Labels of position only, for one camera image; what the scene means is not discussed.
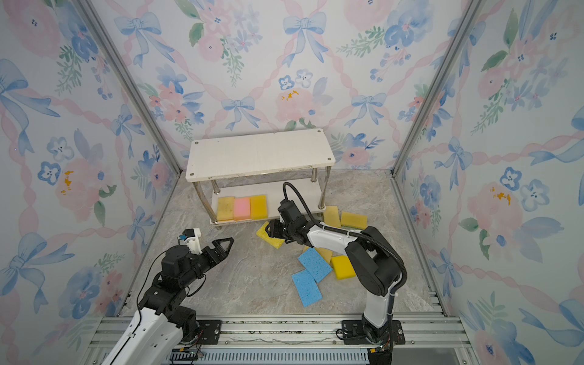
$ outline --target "wall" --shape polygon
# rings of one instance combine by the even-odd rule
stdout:
[[[174,185],[67,1],[0,5],[0,363],[76,364]]]
[[[393,166],[466,3],[93,1],[181,165],[193,139],[322,127],[347,169]]]
[[[486,0],[404,169],[483,365],[584,363],[583,16],[577,0]]]

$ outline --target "pink flower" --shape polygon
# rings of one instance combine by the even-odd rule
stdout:
[[[217,62],[223,54],[223,44],[214,35],[206,35],[199,40],[199,51],[201,57],[209,62]]]
[[[160,106],[160,98],[157,96],[150,96],[150,106]]]
[[[477,353],[481,365],[509,365],[509,358],[493,336],[480,329],[475,333],[473,348]]]
[[[163,84],[158,86],[158,88],[162,90],[160,91],[160,98],[172,104],[180,104],[182,101],[182,95],[175,91],[175,87],[173,85],[170,86],[170,88],[165,87]]]
[[[519,79],[528,68],[536,63],[537,45],[533,43],[532,36],[525,40],[515,40],[509,51],[509,55],[503,61],[503,68],[509,78]]]
[[[117,285],[121,281],[122,274],[118,273],[116,270],[112,270],[112,272],[107,275],[106,279],[102,281],[102,288],[101,291],[104,293],[113,293],[116,291]]]
[[[418,211],[418,219],[422,222],[422,226],[426,228],[430,224],[430,209],[421,200],[418,200],[414,206]]]
[[[223,1],[215,0],[215,5],[206,2],[205,6],[208,6],[208,8],[199,12],[201,19],[205,21],[205,32],[210,34],[219,33],[222,36],[230,34],[229,24],[231,23],[231,17],[229,16],[229,11],[223,8]]]
[[[499,67],[491,68],[478,82],[478,94],[481,99],[488,99],[499,91],[505,82],[505,71]]]
[[[89,219],[100,189],[109,191],[108,170],[100,161],[90,165],[84,158],[72,160],[61,170],[55,194],[61,206],[75,213],[78,223]]]
[[[369,162],[369,152],[363,147],[353,147],[345,151],[342,158],[347,165],[362,166]]]
[[[394,5],[393,0],[367,1],[346,0],[345,18],[358,30],[367,30],[387,18]]]
[[[468,210],[477,219],[479,228],[489,233],[483,241],[490,246],[489,254],[512,261],[512,251],[520,248],[513,234],[523,222],[523,210],[517,198],[507,188],[491,182],[483,185],[478,195],[468,198]]]
[[[276,119],[282,122],[298,121],[304,117],[314,124],[318,119],[320,104],[312,101],[312,93],[305,89],[288,89],[278,95],[276,99],[278,112]]]
[[[152,166],[152,171],[150,172],[150,180],[152,181],[152,187],[160,189],[166,183],[168,179],[168,167],[162,162],[154,162]]]
[[[419,108],[420,105],[422,105],[422,103],[424,102],[424,98],[421,96],[416,96],[413,99],[413,102],[411,102],[410,104],[408,104],[408,107],[412,107],[415,106],[416,108]]]
[[[189,116],[189,109],[181,104],[171,104],[164,111],[166,120],[176,120],[177,123],[181,124],[185,122],[187,116]]]
[[[61,33],[51,8],[38,0],[4,0],[4,11],[24,48],[37,56],[58,57]]]

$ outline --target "metal shelf leg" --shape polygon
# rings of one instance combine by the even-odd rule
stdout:
[[[199,182],[198,181],[193,182],[193,186],[195,191],[197,192],[197,195],[199,196],[199,199],[201,200],[201,203],[203,203],[203,207],[205,207],[205,210],[207,211],[209,218],[211,218],[211,223],[217,223],[217,216],[215,215],[215,212],[211,208],[211,204],[209,204],[207,198],[205,197],[205,194],[203,194]]]

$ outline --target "blue sponge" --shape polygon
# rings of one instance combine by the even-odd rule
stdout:
[[[298,295],[300,295],[303,306],[307,307],[322,299],[321,291],[318,290],[317,283],[308,271],[302,270],[299,273],[293,274],[292,280],[294,281],[296,290],[298,290]]]
[[[317,283],[320,283],[321,280],[332,271],[332,267],[327,264],[321,254],[312,247],[304,251],[304,253],[298,257],[298,260],[304,268],[308,270]]]

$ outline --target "black cable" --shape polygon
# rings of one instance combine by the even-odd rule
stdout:
[[[399,255],[397,255],[396,253],[391,252],[380,241],[378,241],[378,240],[376,240],[373,237],[370,237],[368,235],[364,235],[364,234],[356,233],[356,232],[349,232],[347,230],[343,230],[341,228],[336,228],[336,227],[330,227],[328,225],[323,226],[318,220],[316,220],[314,218],[314,216],[312,215],[312,213],[310,213],[310,209],[308,208],[308,205],[304,201],[304,198],[302,198],[302,195],[300,195],[300,192],[298,191],[298,189],[296,189],[296,187],[294,187],[294,185],[292,185],[288,181],[286,181],[286,182],[284,182],[282,184],[282,190],[284,190],[284,198],[286,200],[288,200],[288,194],[286,193],[286,186],[290,186],[292,188],[292,190],[294,191],[294,193],[296,194],[296,196],[298,197],[298,199],[300,199],[300,203],[302,203],[302,206],[304,207],[304,210],[306,210],[306,213],[308,214],[310,220],[317,227],[324,228],[327,231],[337,232],[337,233],[341,233],[341,234],[348,234],[348,235],[353,236],[353,237],[365,239],[366,241],[372,243],[373,245],[375,245],[376,247],[378,247],[380,250],[382,250],[387,256],[391,257],[395,261],[395,263],[398,264],[399,271],[401,271],[401,273],[402,273],[402,278],[399,281],[399,283],[397,283],[392,288],[392,290],[391,290],[392,293],[391,294],[395,294],[395,292],[405,284],[406,280],[408,279],[408,271],[405,268],[404,261],[402,260],[401,257],[399,257]]]
[[[201,284],[201,286],[198,287],[197,290],[195,290],[194,292],[192,292],[192,294],[188,294],[186,297],[187,298],[190,298],[193,295],[197,294],[199,292],[199,290],[201,290],[201,288],[203,287],[203,285],[205,285],[205,281],[207,281],[207,275],[206,274],[203,274],[203,284]]]

